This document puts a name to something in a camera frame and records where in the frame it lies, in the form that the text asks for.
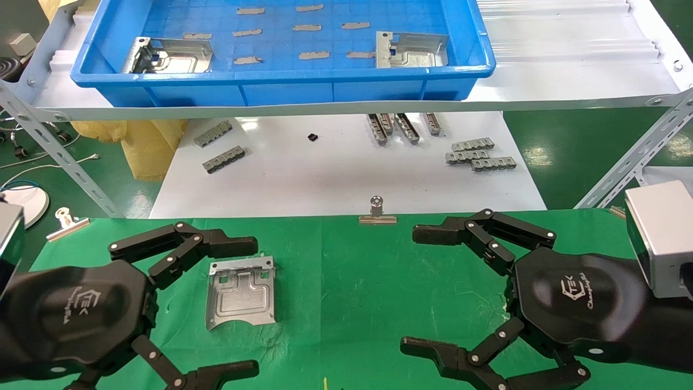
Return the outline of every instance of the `robotic hand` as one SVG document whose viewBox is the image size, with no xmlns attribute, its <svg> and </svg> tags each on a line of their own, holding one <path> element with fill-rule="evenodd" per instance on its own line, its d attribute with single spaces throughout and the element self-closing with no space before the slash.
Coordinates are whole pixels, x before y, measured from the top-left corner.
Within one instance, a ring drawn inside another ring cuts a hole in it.
<svg viewBox="0 0 693 390">
<path fill-rule="evenodd" d="M 515 260 L 492 236 L 531 252 Z M 575 356 L 693 373 L 693 301 L 656 298 L 636 261 L 555 252 L 555 232 L 492 210 L 448 217 L 439 226 L 417 225 L 412 238 L 420 244 L 465 244 L 508 277 L 511 318 L 474 349 L 402 338 L 403 353 L 433 360 L 442 377 L 477 390 L 574 389 L 590 378 Z M 559 367 L 507 379 L 498 375 L 490 362 L 518 337 Z"/>
<path fill-rule="evenodd" d="M 66 266 L 9 279 L 0 300 L 0 382 L 81 373 L 65 389 L 94 390 L 102 376 L 137 355 L 167 390 L 217 390 L 230 380 L 258 375 L 254 360 L 183 375 L 149 340 L 157 289 L 169 287 L 206 256 L 257 253 L 255 237 L 228 238 L 220 229 L 198 230 L 178 222 L 116 241 L 108 250 L 112 262 L 105 266 Z M 149 276 L 132 266 L 170 250 L 149 268 Z"/>
</svg>

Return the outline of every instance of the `green floor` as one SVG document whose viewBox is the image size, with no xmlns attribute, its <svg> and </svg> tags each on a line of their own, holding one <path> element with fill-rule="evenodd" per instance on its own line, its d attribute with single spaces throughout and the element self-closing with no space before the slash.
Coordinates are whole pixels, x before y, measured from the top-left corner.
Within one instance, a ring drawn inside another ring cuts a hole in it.
<svg viewBox="0 0 693 390">
<path fill-rule="evenodd" d="M 686 28 L 693 14 L 693 1 L 652 0 L 669 27 L 688 52 L 693 52 L 693 29 Z M 625 151 L 655 121 L 664 109 L 628 108 L 600 110 L 553 110 L 505 112 L 505 119 L 515 137 L 536 186 L 549 209 L 572 208 L 608 171 Z M 652 165 L 692 166 L 693 130 L 684 129 L 660 152 Z M 41 150 L 26 135 L 20 143 L 35 155 Z M 0 145 L 0 165 L 15 162 L 8 143 Z M 119 144 L 101 144 L 81 138 L 69 147 L 70 153 L 84 158 L 97 153 L 100 159 L 87 161 L 83 167 L 127 217 L 146 217 L 161 183 L 143 183 L 132 178 Z M 50 158 L 0 170 L 0 183 L 29 167 L 53 164 Z M 46 234 L 58 223 L 53 213 L 67 206 L 79 217 L 103 217 L 103 212 L 60 169 L 38 169 L 23 175 L 47 190 L 51 207 L 46 216 L 29 231 L 36 240 L 27 255 L 34 258 Z"/>
</svg>

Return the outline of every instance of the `white shelf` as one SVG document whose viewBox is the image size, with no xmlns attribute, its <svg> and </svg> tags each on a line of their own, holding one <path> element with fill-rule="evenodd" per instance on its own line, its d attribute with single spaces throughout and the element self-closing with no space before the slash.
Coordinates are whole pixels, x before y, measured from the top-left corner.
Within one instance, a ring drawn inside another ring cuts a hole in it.
<svg viewBox="0 0 693 390">
<path fill-rule="evenodd" d="M 113 108 L 96 90 L 79 88 L 69 78 L 94 15 L 93 7 L 75 13 L 76 4 L 61 8 L 20 83 L 6 86 L 38 119 L 59 121 L 631 107 L 693 85 L 690 59 L 649 0 L 478 2 L 498 67 L 462 102 Z M 676 61 L 680 71 L 674 70 Z M 679 101 L 665 97 L 660 104 Z"/>
<path fill-rule="evenodd" d="M 418 114 L 409 118 L 416 146 L 398 131 L 377 145 L 363 114 L 230 119 L 234 129 L 205 148 L 193 138 L 221 119 L 190 121 L 150 218 L 366 215 L 373 195 L 386 214 L 546 210 L 500 112 L 439 115 L 438 137 Z M 445 163 L 453 142 L 481 137 L 496 143 L 491 156 L 511 156 L 518 167 L 473 172 Z M 251 153 L 213 174 L 202 168 L 236 145 Z"/>
</svg>

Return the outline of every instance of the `white round object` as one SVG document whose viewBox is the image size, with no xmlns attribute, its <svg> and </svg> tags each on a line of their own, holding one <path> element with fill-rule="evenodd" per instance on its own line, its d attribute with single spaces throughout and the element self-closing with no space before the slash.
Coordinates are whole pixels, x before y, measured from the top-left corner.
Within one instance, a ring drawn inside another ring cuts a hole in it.
<svg viewBox="0 0 693 390">
<path fill-rule="evenodd" d="M 3 191 L 5 201 L 24 208 L 24 227 L 29 229 L 43 214 L 49 204 L 48 194 L 38 187 L 20 185 L 11 190 Z"/>
</svg>

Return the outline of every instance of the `metal shelf frame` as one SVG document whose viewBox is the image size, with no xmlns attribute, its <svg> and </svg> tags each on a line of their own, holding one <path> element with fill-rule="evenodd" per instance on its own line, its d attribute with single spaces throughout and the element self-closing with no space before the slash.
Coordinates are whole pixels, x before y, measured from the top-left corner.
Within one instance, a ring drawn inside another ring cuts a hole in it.
<svg viewBox="0 0 693 390">
<path fill-rule="evenodd" d="M 498 68 L 465 101 L 379 101 L 263 107 L 114 108 L 69 79 L 95 5 L 63 5 L 18 83 L 0 83 L 0 105 L 109 217 L 123 217 L 42 123 L 670 107 L 575 206 L 605 207 L 693 117 L 693 62 L 650 0 L 477 0 Z"/>
</svg>

